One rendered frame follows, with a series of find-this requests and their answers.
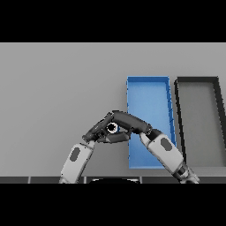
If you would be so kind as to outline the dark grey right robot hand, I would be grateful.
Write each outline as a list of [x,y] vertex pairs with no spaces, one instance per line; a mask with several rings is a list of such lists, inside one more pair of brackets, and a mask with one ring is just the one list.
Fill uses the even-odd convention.
[[128,141],[131,138],[132,133],[144,133],[150,140],[154,140],[157,136],[162,134],[161,131],[154,129],[151,124],[126,112],[113,110],[112,116],[112,122],[119,126],[119,132],[98,139],[98,143],[118,143]]

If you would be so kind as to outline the blue pipe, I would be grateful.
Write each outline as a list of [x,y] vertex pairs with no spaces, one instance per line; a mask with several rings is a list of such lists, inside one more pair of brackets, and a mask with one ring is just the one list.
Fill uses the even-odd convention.
[[107,132],[111,134],[117,133],[119,132],[119,126],[116,123],[109,123],[107,125]]

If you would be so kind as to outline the dark grey bin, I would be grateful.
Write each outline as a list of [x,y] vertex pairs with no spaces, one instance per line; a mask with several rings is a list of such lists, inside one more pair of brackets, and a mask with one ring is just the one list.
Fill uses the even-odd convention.
[[179,134],[193,167],[226,167],[226,115],[218,77],[178,77]]

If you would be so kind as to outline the blue bin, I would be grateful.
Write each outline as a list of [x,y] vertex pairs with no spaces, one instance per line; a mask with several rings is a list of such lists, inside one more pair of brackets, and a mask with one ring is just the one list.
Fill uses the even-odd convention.
[[[168,76],[128,76],[127,112],[150,123],[177,144],[173,107]],[[132,134],[129,146],[129,168],[134,170],[162,169],[162,164]]]

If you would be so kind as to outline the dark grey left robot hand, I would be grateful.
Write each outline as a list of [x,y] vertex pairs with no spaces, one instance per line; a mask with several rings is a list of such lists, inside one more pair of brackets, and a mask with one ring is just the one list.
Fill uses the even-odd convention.
[[112,114],[109,112],[107,116],[95,124],[82,139],[88,143],[89,141],[97,141],[98,139],[105,138],[107,135],[111,134],[107,132],[107,125],[112,122]]

